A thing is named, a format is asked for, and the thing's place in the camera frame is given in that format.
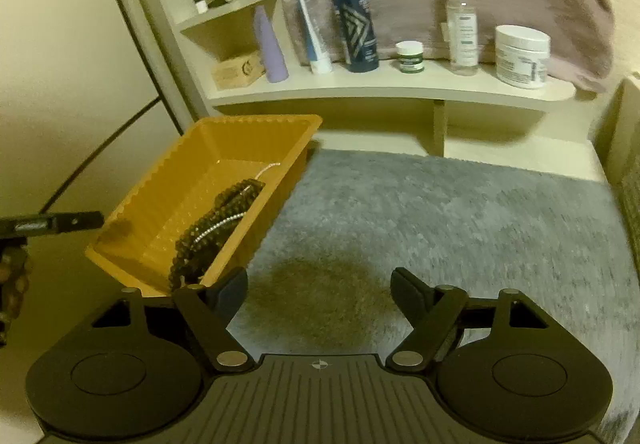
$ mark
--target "ribbed black surface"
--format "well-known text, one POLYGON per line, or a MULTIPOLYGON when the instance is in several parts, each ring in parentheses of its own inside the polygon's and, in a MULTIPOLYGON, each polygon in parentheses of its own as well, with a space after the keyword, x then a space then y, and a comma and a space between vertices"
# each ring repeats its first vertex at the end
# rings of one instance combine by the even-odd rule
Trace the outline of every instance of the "ribbed black surface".
MULTIPOLYGON (((55 437, 41 444, 62 444, 55 437)), ((427 385, 374 356, 266 356, 214 382, 185 419, 140 444, 490 444, 453 420, 427 385)), ((597 444, 582 437, 576 444, 597 444)))

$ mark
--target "white jar lid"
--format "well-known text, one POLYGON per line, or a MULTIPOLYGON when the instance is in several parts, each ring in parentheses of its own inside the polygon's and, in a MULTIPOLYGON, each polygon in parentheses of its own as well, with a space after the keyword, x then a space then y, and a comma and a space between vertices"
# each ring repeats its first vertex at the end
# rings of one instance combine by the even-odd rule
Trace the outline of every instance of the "white jar lid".
POLYGON ((551 38, 540 30, 520 27, 518 25, 500 25, 495 27, 495 43, 497 46, 513 46, 521 50, 550 53, 551 38))
POLYGON ((400 56, 421 56, 422 43, 419 41, 401 41, 396 43, 396 51, 400 56))

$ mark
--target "metal screw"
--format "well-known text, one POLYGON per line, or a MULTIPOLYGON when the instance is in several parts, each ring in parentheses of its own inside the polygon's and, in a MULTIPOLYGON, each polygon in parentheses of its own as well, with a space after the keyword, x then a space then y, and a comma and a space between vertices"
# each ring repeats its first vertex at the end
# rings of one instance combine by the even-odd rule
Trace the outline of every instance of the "metal screw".
POLYGON ((398 366, 418 366, 422 362, 422 356, 411 350, 396 352, 392 359, 398 366))
POLYGON ((241 366, 249 360, 249 357, 244 352, 227 350, 218 354, 216 359, 222 366, 241 366))

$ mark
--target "jar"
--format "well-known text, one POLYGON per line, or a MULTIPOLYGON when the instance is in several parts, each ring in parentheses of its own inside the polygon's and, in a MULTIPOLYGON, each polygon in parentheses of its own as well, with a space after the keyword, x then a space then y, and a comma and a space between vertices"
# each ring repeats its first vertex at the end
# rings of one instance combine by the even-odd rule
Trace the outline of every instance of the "jar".
POLYGON ((403 74, 417 74, 424 70, 422 43, 419 41, 401 41, 396 43, 396 52, 403 74))
POLYGON ((540 30, 517 25, 495 27, 496 74, 511 86, 542 88, 550 53, 550 38, 540 30))

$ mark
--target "dark blue spray bottle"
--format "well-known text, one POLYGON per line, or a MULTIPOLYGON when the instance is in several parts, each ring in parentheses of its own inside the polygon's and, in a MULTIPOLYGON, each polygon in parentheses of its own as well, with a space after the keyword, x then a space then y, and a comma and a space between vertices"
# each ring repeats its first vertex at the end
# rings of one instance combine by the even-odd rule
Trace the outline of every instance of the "dark blue spray bottle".
POLYGON ((334 0, 334 9, 344 45, 344 58, 350 72, 375 70, 380 62, 369 2, 334 0))

